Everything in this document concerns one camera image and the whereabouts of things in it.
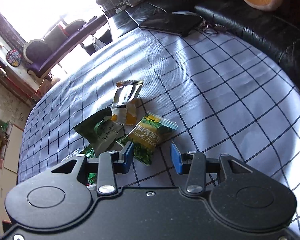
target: window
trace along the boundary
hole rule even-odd
[[[88,22],[103,14],[95,0],[0,0],[0,12],[25,41],[43,38],[60,21],[64,24],[78,19]],[[62,78],[66,73],[73,73],[88,58],[88,53],[78,45],[52,73]]]

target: yellow snack wrapper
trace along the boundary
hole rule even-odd
[[[136,101],[143,85],[143,80],[117,82],[117,90],[111,106],[111,120],[123,125],[135,125],[137,122]]]
[[[177,128],[176,123],[147,112],[131,133],[119,140],[119,143],[124,146],[127,142],[133,142],[134,157],[145,165],[150,165],[155,147],[168,139]]]

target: colorful round decoration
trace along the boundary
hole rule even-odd
[[[13,67],[19,66],[22,62],[21,53],[16,49],[9,50],[6,59],[8,63]]]

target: green snack bag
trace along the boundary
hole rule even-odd
[[[96,157],[94,155],[93,148],[90,144],[87,147],[85,147],[82,150],[82,152],[80,152],[80,153],[85,154],[87,159],[92,159],[92,158]],[[89,181],[90,185],[95,184],[97,182],[97,174],[96,173],[88,173],[88,181]]]
[[[147,112],[131,133],[119,143],[124,146],[127,142],[133,142],[134,157],[145,165],[150,165],[155,147],[168,139],[177,128],[176,123]]]
[[[117,133],[122,128],[122,125],[111,121],[111,117],[111,108],[107,107],[73,128],[89,141],[96,157],[111,148],[117,138]]]

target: windowsill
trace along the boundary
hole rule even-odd
[[[7,49],[11,49],[9,45],[3,40],[0,36],[0,44],[4,45]],[[8,66],[10,73],[13,73],[15,78],[17,78],[21,83],[30,88],[31,90],[36,91],[40,84],[35,81],[31,75],[29,75],[26,71],[26,68],[21,64],[18,67],[12,67],[6,60],[7,50],[5,48],[0,48],[0,58],[2,61]]]

